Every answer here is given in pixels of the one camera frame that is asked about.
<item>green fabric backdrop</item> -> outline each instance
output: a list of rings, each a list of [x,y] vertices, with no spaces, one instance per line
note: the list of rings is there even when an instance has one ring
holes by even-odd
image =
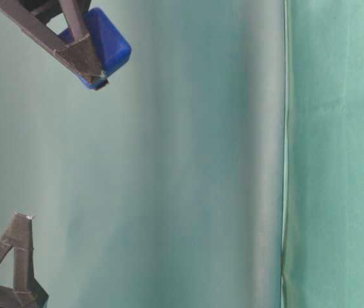
[[[289,0],[284,306],[364,307],[364,1]]]
[[[0,232],[37,215],[48,307],[277,307],[282,1],[94,5],[134,50],[99,92],[0,13]]]

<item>curtain fold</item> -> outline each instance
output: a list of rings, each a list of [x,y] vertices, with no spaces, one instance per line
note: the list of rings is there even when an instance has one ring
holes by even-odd
[[[48,307],[277,307],[282,1],[93,5],[134,50],[99,92],[0,14],[0,233],[37,215]]]

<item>blue plastic object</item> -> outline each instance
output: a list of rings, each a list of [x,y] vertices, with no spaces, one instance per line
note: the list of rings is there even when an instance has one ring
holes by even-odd
[[[93,8],[88,11],[84,19],[102,64],[105,77],[96,83],[89,83],[81,76],[78,75],[78,77],[87,88],[97,89],[110,75],[127,63],[132,48],[100,8]],[[61,32],[59,37],[66,43],[73,41],[69,29]]]

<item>green cloth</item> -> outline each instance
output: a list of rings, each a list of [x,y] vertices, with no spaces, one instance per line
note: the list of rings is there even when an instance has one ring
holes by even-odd
[[[99,92],[0,13],[0,232],[37,215],[49,308],[277,307],[282,0],[92,5],[133,47]]]
[[[289,0],[285,308],[364,307],[364,1]]]

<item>gripper jaw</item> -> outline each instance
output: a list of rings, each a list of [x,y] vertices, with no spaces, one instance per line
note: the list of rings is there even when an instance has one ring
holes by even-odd
[[[33,270],[32,217],[15,213],[0,237],[0,265],[13,249],[13,288],[0,286],[0,308],[43,308],[48,294]]]
[[[0,0],[0,10],[48,53],[89,83],[103,69],[83,20],[90,0]],[[63,13],[74,41],[64,42],[46,24]]]

